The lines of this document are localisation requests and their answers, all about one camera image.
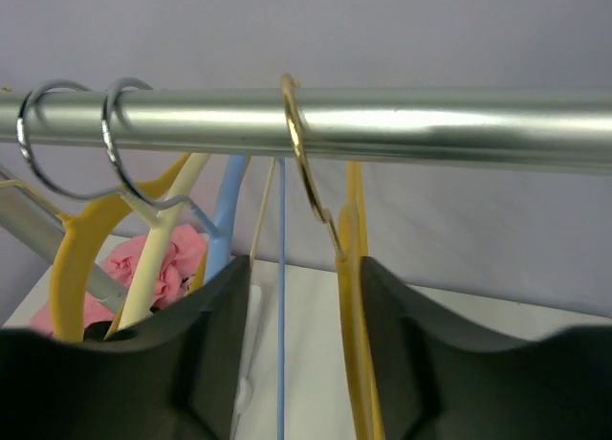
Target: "yellow hanger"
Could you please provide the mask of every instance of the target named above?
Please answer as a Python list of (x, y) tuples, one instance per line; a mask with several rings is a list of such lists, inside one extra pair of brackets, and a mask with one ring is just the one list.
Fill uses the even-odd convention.
[[(172, 186), (188, 157), (186, 153), (159, 178), (139, 187), (154, 199), (161, 197)], [(104, 196), (89, 203), (79, 216), (62, 218), (66, 235), (57, 250), (49, 285), (49, 306), (57, 339), (82, 341), (87, 279), (102, 244), (130, 214), (132, 204), (128, 205), (117, 194)]]
[(295, 103), (293, 90), (296, 86), (298, 83), (290, 75), (283, 76), (285, 116), (297, 166), (315, 217), (327, 225), (336, 251), (342, 344), (355, 433), (358, 440), (383, 440), (383, 423), (361, 303), (360, 262), (368, 253), (361, 165), (355, 162), (347, 165), (347, 200), (340, 211), (337, 231), (331, 212), (320, 202), (304, 151), (302, 135), (305, 128)]

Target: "clothes rail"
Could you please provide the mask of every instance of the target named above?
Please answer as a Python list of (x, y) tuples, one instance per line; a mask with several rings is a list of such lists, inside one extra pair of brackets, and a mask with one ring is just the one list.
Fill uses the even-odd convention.
[[(25, 94), (0, 94), (0, 142), (15, 142)], [(612, 90), (298, 89), (311, 157), (504, 168), (612, 170)], [(34, 144), (102, 145), (102, 92), (44, 95)], [(130, 91), (111, 130), (121, 148), (293, 154), (277, 89)]]

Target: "blue hanger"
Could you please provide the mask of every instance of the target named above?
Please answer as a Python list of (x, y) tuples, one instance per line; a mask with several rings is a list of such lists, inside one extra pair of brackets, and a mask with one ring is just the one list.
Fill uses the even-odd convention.
[(230, 156), (228, 159), (226, 172), (223, 175), (223, 182), (219, 189), (219, 198), (214, 210), (214, 227), (216, 231), (208, 234), (205, 284), (230, 263), (231, 239), (233, 237), (233, 224), (238, 204), (238, 192), (240, 191), (240, 185), (242, 184), (248, 160), (247, 156)]

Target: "cream hanger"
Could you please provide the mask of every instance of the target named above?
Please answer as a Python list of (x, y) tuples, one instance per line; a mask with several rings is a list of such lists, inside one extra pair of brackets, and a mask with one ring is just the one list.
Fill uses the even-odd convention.
[(251, 251), (249, 252), (249, 261), (251, 263), (255, 260), (255, 253), (257, 252), (257, 246), (259, 245), (259, 235), (261, 234), (261, 228), (264, 223), (264, 216), (266, 214), (266, 206), (268, 205), (268, 197), (270, 196), (270, 188), (272, 185), (272, 178), (274, 176), (274, 168), (276, 167), (276, 159), (270, 161), (270, 167), (268, 168), (268, 177), (266, 177), (266, 185), (264, 186), (264, 194), (261, 198), (261, 205), (259, 207), (259, 215), (257, 215), (257, 223), (255, 224), (255, 233), (252, 237)]
[[(204, 256), (202, 257), (202, 260), (200, 260), (200, 265), (198, 266), (198, 269), (196, 270), (195, 275), (193, 276), (193, 279), (191, 279), (191, 285), (189, 285), (189, 287), (187, 288), (186, 295), (191, 295), (193, 292), (198, 290), (204, 283), (204, 273), (207, 267), (207, 255), (208, 255), (208, 250), (204, 252)], [(115, 317), (113, 318), (113, 321), (111, 322), (111, 325), (110, 327), (108, 327), (108, 331), (106, 332), (106, 335), (104, 336), (105, 340), (108, 340), (108, 338), (113, 333), (119, 330), (119, 322), (121, 320), (121, 315), (123, 314), (124, 305), (125, 303), (123, 303), (121, 308), (115, 314)]]
[[(166, 199), (189, 194), (209, 158), (210, 155), (207, 153), (191, 154), (166, 194)], [(120, 315), (119, 329), (129, 327), (148, 315), (149, 303), (155, 290), (155, 280), (159, 276), (170, 236), (184, 206), (185, 203), (180, 203), (173, 208), (158, 212), (158, 224), (151, 228), (146, 237), (141, 258), (127, 292)]]

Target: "white surface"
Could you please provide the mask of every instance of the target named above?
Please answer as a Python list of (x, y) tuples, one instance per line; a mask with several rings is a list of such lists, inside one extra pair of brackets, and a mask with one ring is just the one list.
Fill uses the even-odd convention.
[[(103, 89), (134, 76), (156, 88), (277, 87), (291, 71), (310, 87), (609, 87), (611, 22), (608, 0), (0, 0), (0, 85), (69, 77)], [(36, 151), (66, 187), (116, 183), (99, 150)], [(176, 155), (123, 158), (144, 179)], [(0, 162), (32, 178), (16, 146), (0, 144)], [(242, 187), (238, 253), (252, 240), (267, 164), (253, 161)], [(206, 210), (223, 166), (213, 158), (193, 193)], [(344, 166), (313, 166), (338, 214)], [(411, 283), (612, 315), (612, 178), (375, 164), (363, 179), (371, 253)], [(292, 167), (287, 181), (288, 259), (333, 268)], [(270, 207), (259, 256), (276, 259)], [(144, 231), (136, 219), (120, 229)], [(20, 280), (6, 271), (2, 290)]]
[[(123, 240), (109, 237), (98, 261)], [(49, 274), (43, 275), (5, 326), (28, 324), (48, 298)], [(336, 274), (287, 266), (286, 276), (286, 438), (355, 438), (344, 373)], [(251, 402), (239, 418), (236, 440), (270, 440), (276, 430), (278, 265), (255, 261), (251, 283), (261, 287), (262, 319), (249, 375)], [(612, 324), (611, 319), (510, 301), (419, 290), (477, 323), (525, 339), (573, 324)]]

